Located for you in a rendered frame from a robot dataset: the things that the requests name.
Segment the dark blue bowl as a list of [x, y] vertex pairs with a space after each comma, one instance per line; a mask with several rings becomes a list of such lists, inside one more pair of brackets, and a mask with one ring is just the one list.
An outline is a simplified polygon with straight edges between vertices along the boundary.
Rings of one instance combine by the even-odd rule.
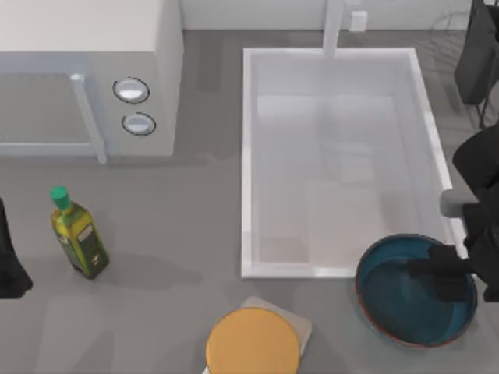
[[411, 276], [409, 261], [429, 259], [439, 245], [419, 234], [389, 235], [374, 242], [356, 268], [355, 290], [370, 324], [383, 335], [414, 348], [435, 348], [460, 338], [477, 309], [476, 283], [463, 277], [456, 301], [437, 295], [436, 277]]

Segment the pale grey rounded box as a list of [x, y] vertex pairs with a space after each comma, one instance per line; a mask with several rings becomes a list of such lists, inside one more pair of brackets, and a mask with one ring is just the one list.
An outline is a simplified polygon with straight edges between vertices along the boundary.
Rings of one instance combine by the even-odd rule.
[[475, 196], [469, 190], [446, 189], [441, 193], [440, 212], [447, 218], [462, 219], [466, 206], [479, 206]]

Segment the black chair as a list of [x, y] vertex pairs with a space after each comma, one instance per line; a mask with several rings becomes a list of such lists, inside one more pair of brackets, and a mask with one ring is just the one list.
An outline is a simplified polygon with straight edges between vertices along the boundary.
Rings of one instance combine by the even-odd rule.
[[461, 102], [476, 109], [479, 128], [485, 129], [490, 94], [499, 83], [499, 0], [472, 0], [454, 78]]

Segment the white sink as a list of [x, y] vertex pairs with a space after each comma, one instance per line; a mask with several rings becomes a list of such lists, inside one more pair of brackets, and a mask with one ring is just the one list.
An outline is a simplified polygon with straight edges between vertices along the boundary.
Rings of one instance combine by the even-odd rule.
[[351, 278], [380, 238], [465, 237], [412, 48], [245, 49], [241, 187], [244, 278]]

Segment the tall white tap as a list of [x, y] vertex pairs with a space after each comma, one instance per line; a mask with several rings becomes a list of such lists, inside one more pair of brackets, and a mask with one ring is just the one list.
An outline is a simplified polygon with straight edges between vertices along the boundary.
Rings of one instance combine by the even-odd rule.
[[333, 58], [338, 45], [345, 0], [327, 0], [324, 13], [323, 56]]

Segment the small round microwave knob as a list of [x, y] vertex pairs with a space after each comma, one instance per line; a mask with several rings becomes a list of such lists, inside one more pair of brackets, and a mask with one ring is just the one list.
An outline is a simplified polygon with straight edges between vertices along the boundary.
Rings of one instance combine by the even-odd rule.
[[122, 127], [133, 136], [149, 136], [155, 131], [157, 125], [148, 114], [136, 112], [122, 118]]

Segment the large round microwave knob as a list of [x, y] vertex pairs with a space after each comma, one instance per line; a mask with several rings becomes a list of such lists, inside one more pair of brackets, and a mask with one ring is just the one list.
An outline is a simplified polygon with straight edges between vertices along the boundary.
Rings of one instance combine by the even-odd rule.
[[127, 104], [140, 104], [150, 96], [149, 86], [141, 79], [127, 77], [117, 80], [112, 86], [113, 94]]

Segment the pale microwave oven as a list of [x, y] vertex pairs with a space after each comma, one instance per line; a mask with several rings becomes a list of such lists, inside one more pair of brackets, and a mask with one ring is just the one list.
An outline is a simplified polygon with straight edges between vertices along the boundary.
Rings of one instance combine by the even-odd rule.
[[[178, 0], [0, 0], [0, 73], [81, 73], [114, 157], [169, 157], [174, 151], [184, 43]], [[143, 80], [150, 96], [120, 101], [117, 80]], [[122, 118], [156, 121], [133, 136]]]

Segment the green bottle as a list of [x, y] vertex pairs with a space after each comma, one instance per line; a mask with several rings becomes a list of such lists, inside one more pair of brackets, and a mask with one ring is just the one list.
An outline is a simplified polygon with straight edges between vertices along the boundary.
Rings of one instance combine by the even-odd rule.
[[56, 209], [51, 227], [71, 266], [87, 279], [98, 277], [109, 264], [109, 257], [90, 212], [74, 202], [66, 187], [55, 186], [50, 197]]

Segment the microwave oven door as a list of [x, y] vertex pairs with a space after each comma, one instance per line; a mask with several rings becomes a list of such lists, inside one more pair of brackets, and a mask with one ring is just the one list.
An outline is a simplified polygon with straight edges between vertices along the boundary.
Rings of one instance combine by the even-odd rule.
[[0, 157], [96, 157], [72, 73], [0, 73]]

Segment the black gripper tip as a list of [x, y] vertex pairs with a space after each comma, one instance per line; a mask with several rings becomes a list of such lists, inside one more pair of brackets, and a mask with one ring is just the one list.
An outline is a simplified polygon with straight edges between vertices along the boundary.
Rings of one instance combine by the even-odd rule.
[[33, 286], [32, 279], [16, 255], [0, 198], [0, 300], [22, 298]]

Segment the white wall socket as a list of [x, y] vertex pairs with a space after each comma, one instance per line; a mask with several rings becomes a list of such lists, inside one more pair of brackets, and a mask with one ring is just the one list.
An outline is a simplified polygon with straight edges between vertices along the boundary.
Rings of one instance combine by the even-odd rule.
[[368, 24], [368, 12], [363, 10], [352, 11], [350, 32], [365, 32]]

